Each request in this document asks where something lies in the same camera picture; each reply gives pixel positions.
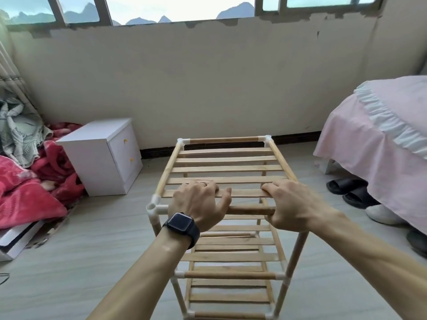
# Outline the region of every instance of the person's left hand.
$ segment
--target person's left hand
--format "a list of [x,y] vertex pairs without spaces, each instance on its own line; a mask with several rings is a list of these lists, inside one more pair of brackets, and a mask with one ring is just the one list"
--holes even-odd
[[168,215],[183,212],[192,217],[200,232],[208,231],[220,222],[232,202],[232,188],[223,191],[221,202],[215,203],[218,186],[213,181],[182,184],[173,194]]

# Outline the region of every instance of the black slipper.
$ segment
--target black slipper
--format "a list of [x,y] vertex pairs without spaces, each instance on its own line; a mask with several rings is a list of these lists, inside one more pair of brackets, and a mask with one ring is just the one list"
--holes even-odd
[[412,229],[406,235],[414,252],[427,258],[427,236],[419,230]]
[[375,206],[379,203],[371,197],[365,186],[358,187],[355,190],[342,196],[344,201],[358,209],[366,209],[368,206]]
[[343,195],[349,193],[350,191],[355,190],[361,186],[367,186],[368,182],[361,179],[351,179],[351,178],[338,178],[326,183],[326,187],[329,192],[333,194]]

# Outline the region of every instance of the wooden rack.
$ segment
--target wooden rack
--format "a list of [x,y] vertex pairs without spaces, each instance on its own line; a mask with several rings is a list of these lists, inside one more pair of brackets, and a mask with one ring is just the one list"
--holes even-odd
[[[220,148],[184,150],[186,144],[226,143],[226,142],[264,142],[257,148]],[[284,172],[284,175],[269,175],[267,172]],[[230,173],[261,172],[260,176],[227,176]],[[270,136],[240,138],[178,139],[175,149],[164,169],[151,203],[147,206],[150,223],[157,235],[161,229],[158,215],[167,214],[167,205],[161,205],[161,198],[171,198],[174,190],[165,189],[168,185],[178,185],[191,180],[213,180],[217,184],[255,184],[256,188],[234,189],[233,198],[257,198],[258,204],[231,205],[225,220],[252,220],[253,225],[217,225],[202,233],[190,253],[184,254],[181,261],[189,262],[188,271],[176,271],[171,283],[178,298],[185,319],[264,319],[276,320],[279,316],[293,272],[308,233],[298,235],[289,262],[280,243],[277,230],[269,224],[261,224],[264,215],[271,215],[274,206],[269,206],[269,194],[260,189],[263,183],[283,178],[297,181],[281,152]],[[216,197],[221,197],[222,189]],[[265,253],[264,246],[275,246],[276,253]],[[214,262],[219,266],[199,266],[195,263]],[[238,262],[239,266],[221,266],[225,262]],[[282,272],[268,270],[267,262],[279,262]],[[185,296],[182,296],[178,278],[187,279]],[[282,281],[277,299],[273,296],[270,280]],[[255,294],[217,294],[193,293],[194,288],[262,288],[265,293]],[[190,303],[251,303],[267,304],[271,312],[201,312],[190,311]]]

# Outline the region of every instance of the red blanket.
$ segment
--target red blanket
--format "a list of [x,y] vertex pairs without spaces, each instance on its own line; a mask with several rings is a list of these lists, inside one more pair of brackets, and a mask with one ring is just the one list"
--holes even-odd
[[[83,194],[62,146],[55,141],[80,128],[79,124],[50,125],[53,138],[39,149],[40,158],[30,167],[20,167],[13,160],[0,156],[0,229],[29,222],[67,215],[64,205],[74,203]],[[49,193],[40,181],[54,181],[56,188]]]

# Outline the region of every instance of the drawer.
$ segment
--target drawer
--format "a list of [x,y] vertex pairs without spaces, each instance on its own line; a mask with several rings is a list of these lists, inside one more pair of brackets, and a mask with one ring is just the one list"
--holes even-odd
[[123,182],[136,167],[141,166],[141,152],[136,141],[132,125],[129,124],[109,141],[111,155]]

